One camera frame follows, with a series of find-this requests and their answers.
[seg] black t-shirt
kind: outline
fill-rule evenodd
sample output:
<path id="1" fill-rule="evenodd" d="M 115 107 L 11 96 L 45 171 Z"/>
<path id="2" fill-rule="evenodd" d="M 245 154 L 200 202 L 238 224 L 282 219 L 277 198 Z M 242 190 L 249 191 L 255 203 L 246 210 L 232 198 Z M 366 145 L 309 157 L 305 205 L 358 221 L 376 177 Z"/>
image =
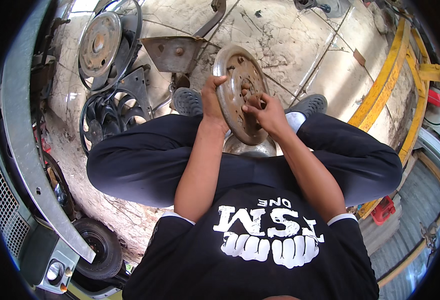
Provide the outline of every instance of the black t-shirt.
<path id="1" fill-rule="evenodd" d="M 377 299 L 350 216 L 326 224 L 298 195 L 265 186 L 232 189 L 196 224 L 165 213 L 123 298 Z"/>

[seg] black shoe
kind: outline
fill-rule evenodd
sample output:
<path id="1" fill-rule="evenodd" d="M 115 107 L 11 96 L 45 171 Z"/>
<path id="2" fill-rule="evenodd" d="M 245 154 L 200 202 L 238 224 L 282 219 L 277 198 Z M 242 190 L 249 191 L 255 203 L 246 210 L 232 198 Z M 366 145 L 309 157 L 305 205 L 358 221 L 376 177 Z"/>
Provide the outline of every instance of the black shoe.
<path id="1" fill-rule="evenodd" d="M 202 97 L 191 88 L 179 87 L 173 93 L 173 105 L 182 116 L 194 117 L 203 114 Z"/>
<path id="2" fill-rule="evenodd" d="M 285 114 L 292 111 L 301 112 L 307 118 L 310 117 L 314 112 L 324 114 L 327 112 L 327 99 L 325 99 L 325 96 L 320 95 L 319 93 L 314 95 L 312 94 L 303 98 L 294 106 L 287 108 L 285 110 Z"/>

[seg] leg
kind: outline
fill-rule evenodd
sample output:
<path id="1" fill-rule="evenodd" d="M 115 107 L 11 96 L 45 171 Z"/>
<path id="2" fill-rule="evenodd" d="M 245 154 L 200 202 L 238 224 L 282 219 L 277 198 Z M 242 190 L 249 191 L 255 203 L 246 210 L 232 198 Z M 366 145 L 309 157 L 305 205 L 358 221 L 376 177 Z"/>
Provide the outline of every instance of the leg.
<path id="1" fill-rule="evenodd" d="M 315 113 L 297 136 L 335 177 L 348 207 L 390 194 L 402 179 L 402 163 L 391 147 L 338 119 Z"/>
<path id="2" fill-rule="evenodd" d="M 201 119 L 167 115 L 109 137 L 91 150 L 88 179 L 114 197 L 171 206 Z M 253 183 L 254 168 L 255 159 L 224 153 L 217 189 Z"/>

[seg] hand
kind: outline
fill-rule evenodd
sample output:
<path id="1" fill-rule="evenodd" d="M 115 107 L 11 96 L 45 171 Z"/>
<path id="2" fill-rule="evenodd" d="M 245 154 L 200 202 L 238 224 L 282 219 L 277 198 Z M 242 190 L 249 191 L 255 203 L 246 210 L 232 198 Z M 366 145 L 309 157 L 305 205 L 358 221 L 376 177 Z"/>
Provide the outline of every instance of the hand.
<path id="1" fill-rule="evenodd" d="M 267 104 L 265 109 L 261 108 L 260 99 Z M 247 104 L 242 106 L 242 110 L 245 113 L 254 115 L 259 120 L 262 128 L 277 142 L 282 134 L 292 131 L 288 125 L 280 100 L 266 93 L 251 96 Z"/>
<path id="2" fill-rule="evenodd" d="M 227 81 L 227 76 L 213 76 L 210 75 L 202 88 L 202 103 L 203 103 L 203 120 L 208 124 L 219 126 L 223 134 L 229 130 L 227 123 L 223 117 L 220 105 L 218 104 L 217 94 L 215 90 L 217 86 Z"/>

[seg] chain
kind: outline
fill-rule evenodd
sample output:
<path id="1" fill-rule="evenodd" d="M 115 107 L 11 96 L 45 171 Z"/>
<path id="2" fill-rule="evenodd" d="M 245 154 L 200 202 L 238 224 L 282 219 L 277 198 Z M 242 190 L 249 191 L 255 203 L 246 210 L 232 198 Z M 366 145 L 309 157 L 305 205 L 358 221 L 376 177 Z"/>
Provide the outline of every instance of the chain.
<path id="1" fill-rule="evenodd" d="M 426 228 L 422 222 L 420 222 L 420 235 L 425 239 L 425 243 L 427 244 L 427 248 L 430 249 L 430 254 L 427 259 L 427 267 L 430 262 L 430 258 L 433 256 L 437 247 L 435 246 L 435 242 L 437 241 L 437 223 L 432 222 Z"/>

